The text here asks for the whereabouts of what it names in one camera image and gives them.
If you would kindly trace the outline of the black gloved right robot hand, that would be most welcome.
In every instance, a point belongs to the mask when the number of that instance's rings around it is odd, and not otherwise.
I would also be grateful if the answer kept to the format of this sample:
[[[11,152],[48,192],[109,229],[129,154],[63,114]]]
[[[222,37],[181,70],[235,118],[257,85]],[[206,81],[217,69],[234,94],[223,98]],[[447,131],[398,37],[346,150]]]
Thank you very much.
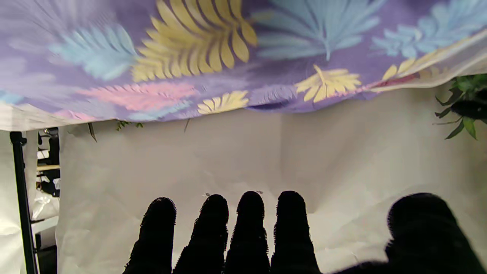
[[[202,204],[188,244],[172,267],[177,210],[166,197],[155,199],[142,219],[125,274],[319,274],[306,203],[283,191],[277,203],[274,253],[268,257],[264,204],[247,191],[237,206],[229,236],[228,203],[213,194]],[[338,274],[485,274],[447,203],[430,193],[404,196],[388,212],[391,239],[386,261],[360,261]]]

